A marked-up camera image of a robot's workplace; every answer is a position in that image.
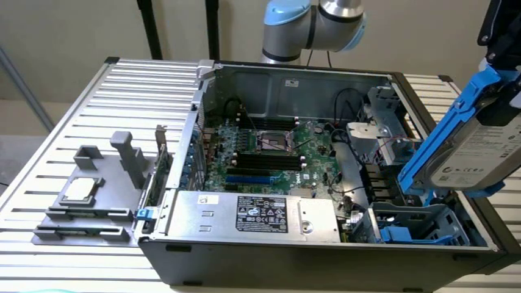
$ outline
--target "blue pcie slot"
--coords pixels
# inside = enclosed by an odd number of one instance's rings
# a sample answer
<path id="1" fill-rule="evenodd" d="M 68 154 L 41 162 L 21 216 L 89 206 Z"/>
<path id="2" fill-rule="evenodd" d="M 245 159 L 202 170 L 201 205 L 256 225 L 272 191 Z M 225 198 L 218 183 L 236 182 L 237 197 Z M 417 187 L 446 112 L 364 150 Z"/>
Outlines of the blue pcie slot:
<path id="1" fill-rule="evenodd" d="M 272 185 L 273 178 L 269 176 L 226 176 L 226 183 Z"/>

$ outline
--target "metal case panel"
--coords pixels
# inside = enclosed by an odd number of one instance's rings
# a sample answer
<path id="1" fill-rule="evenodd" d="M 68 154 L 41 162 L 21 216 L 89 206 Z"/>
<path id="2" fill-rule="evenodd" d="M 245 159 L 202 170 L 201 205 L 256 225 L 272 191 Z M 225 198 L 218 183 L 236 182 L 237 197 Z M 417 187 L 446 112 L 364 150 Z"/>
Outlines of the metal case panel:
<path id="1" fill-rule="evenodd" d="M 428 249 L 138 243 L 169 285 L 432 292 L 501 257 Z"/>

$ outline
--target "black pole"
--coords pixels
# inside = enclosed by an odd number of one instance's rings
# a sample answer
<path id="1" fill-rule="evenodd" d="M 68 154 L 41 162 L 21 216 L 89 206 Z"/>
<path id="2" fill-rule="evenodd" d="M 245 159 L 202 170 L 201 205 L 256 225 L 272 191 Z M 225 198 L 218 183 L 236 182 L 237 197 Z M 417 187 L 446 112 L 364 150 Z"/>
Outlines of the black pole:
<path id="1" fill-rule="evenodd" d="M 137 7 L 144 19 L 149 54 L 152 59 L 162 60 L 160 37 L 157 35 L 156 19 L 153 17 L 152 0 L 137 0 Z"/>
<path id="2" fill-rule="evenodd" d="M 208 55 L 220 60 L 218 55 L 218 0 L 204 0 L 206 8 Z"/>

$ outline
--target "wire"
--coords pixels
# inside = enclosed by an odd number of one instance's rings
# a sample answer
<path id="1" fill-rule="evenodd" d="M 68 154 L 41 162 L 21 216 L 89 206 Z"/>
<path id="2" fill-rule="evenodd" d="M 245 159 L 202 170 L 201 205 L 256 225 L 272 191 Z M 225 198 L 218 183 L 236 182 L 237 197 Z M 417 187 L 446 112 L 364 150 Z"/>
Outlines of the wire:
<path id="1" fill-rule="evenodd" d="M 336 124 L 336 106 L 337 106 L 337 103 L 338 103 L 338 97 L 342 94 L 342 92 L 346 91 L 346 90 L 354 90 L 360 94 L 360 97 L 362 99 L 362 93 L 357 89 L 354 89 L 352 87 L 345 87 L 336 93 L 336 96 L 334 96 L 334 106 L 333 106 L 333 123 L 334 124 Z"/>
<path id="2" fill-rule="evenodd" d="M 377 152 L 382 149 L 382 147 L 392 141 L 394 141 L 396 139 L 405 139 L 406 137 L 404 136 L 393 136 L 389 138 L 389 140 L 386 142 L 384 142 L 382 145 L 378 146 L 378 148 L 376 149 L 376 152 L 374 152 L 374 156 L 373 156 L 373 159 L 372 159 L 372 164 L 374 164 L 374 161 L 376 161 L 376 158 L 377 158 Z"/>
<path id="3" fill-rule="evenodd" d="M 248 115 L 246 107 L 242 107 L 242 110 L 244 110 L 244 113 L 245 113 L 248 119 L 250 120 L 252 127 L 253 127 L 254 131 L 257 131 L 257 127 L 254 127 L 253 119 L 252 119 L 252 117 Z"/>
<path id="4" fill-rule="evenodd" d="M 328 53 L 329 68 L 333 68 L 333 65 L 332 65 L 332 56 L 329 56 L 329 51 L 326 51 L 326 53 Z"/>
<path id="5" fill-rule="evenodd" d="M 358 190 L 358 189 L 365 188 L 364 186 L 358 186 L 358 187 L 352 188 L 352 189 L 345 190 L 345 191 L 336 190 L 336 189 L 333 188 L 333 182 L 334 182 L 336 178 L 337 178 L 341 174 L 342 174 L 342 173 L 338 172 L 338 174 L 333 177 L 333 180 L 330 180 L 330 181 L 328 182 L 329 189 L 330 189 L 333 192 L 336 192 L 337 194 L 342 194 L 342 195 L 345 196 L 345 194 L 348 194 L 349 192 L 353 192 L 353 191 L 356 191 L 356 190 Z"/>
<path id="6" fill-rule="evenodd" d="M 313 55 L 313 50 L 310 50 L 309 52 L 309 57 L 308 57 L 308 63 L 306 63 L 306 66 L 309 66 L 309 61 L 310 61 L 310 56 Z"/>
<path id="7" fill-rule="evenodd" d="M 349 150 L 353 154 L 354 160 L 357 160 L 360 166 L 364 168 L 364 162 L 360 160 L 360 157 L 357 156 L 357 152 L 354 151 L 353 146 L 350 145 L 349 134 L 344 129 L 337 128 L 332 131 L 330 136 L 329 136 L 329 143 L 333 144 L 333 135 L 336 132 L 341 132 L 346 135 L 346 140 L 341 140 L 341 142 L 344 142 L 348 145 Z"/>
<path id="8" fill-rule="evenodd" d="M 354 119 L 356 119 L 356 117 L 357 117 L 357 113 L 354 113 L 353 107 L 350 106 L 350 103 L 349 103 L 349 101 L 346 100 L 346 101 L 345 101 L 345 104 L 344 104 L 344 107 L 342 107 L 341 110 L 340 110 L 338 125 L 342 123 L 345 105 L 348 105 L 349 110 L 350 110 L 350 113 L 352 113 Z"/>

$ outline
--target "sticker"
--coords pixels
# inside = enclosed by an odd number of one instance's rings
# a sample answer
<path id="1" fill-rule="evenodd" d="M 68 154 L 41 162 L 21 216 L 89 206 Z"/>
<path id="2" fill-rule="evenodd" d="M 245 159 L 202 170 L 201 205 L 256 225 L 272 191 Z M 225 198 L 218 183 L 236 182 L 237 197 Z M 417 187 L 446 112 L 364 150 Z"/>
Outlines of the sticker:
<path id="1" fill-rule="evenodd" d="M 440 187 L 474 187 L 521 147 L 521 117 L 505 127 L 480 126 L 432 176 Z"/>
<path id="2" fill-rule="evenodd" d="M 237 197 L 236 229 L 241 232 L 288 233 L 285 198 Z"/>
<path id="3" fill-rule="evenodd" d="M 197 199 L 197 204 L 218 204 L 218 195 L 201 194 Z"/>
<path id="4" fill-rule="evenodd" d="M 284 85 L 286 87 L 298 87 L 298 81 L 296 79 L 286 79 Z"/>

